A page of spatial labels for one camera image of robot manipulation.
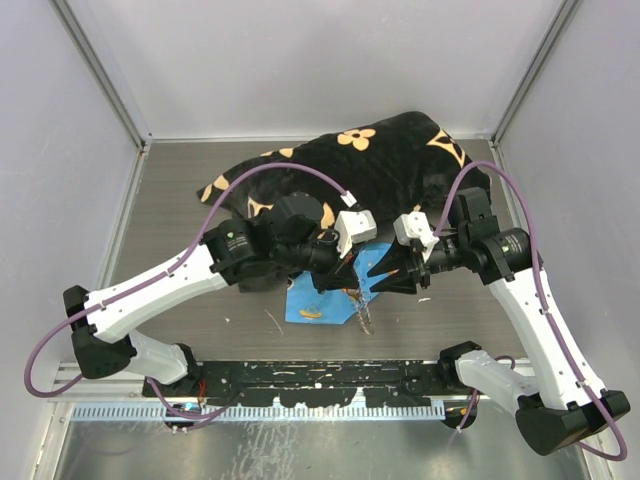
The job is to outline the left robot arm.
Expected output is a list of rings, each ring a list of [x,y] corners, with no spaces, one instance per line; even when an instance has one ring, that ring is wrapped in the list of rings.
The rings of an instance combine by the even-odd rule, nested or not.
[[[356,246],[375,232],[372,217],[350,208],[326,228],[323,213],[311,197],[282,197],[252,218],[220,223],[194,249],[128,281],[92,292],[67,289],[67,309],[87,310],[73,322],[71,335],[82,376],[102,379],[126,371],[188,396],[200,384],[191,349],[139,333],[144,322],[196,296],[275,272],[307,271],[320,292],[356,287]]]

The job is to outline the large metal keyring with rings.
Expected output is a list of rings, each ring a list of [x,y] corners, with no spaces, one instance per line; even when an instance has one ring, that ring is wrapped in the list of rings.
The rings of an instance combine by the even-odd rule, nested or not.
[[[363,290],[361,288],[347,289],[346,294],[355,306],[355,315],[360,330],[366,335],[372,335],[374,333],[374,329],[372,326],[368,301],[365,298]]]

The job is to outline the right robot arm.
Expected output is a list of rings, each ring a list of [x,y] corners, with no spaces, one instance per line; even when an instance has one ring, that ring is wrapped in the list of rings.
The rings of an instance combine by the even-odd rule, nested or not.
[[[400,215],[390,249],[368,273],[382,278],[372,291],[414,294],[435,274],[470,270],[506,312],[534,374],[521,375],[467,341],[441,351],[442,388],[489,396],[514,416],[521,436],[540,455],[598,434],[629,413],[625,393],[605,387],[572,338],[545,271],[533,267],[529,234],[501,229],[481,188],[456,194],[448,222],[451,233],[436,237],[425,213]]]

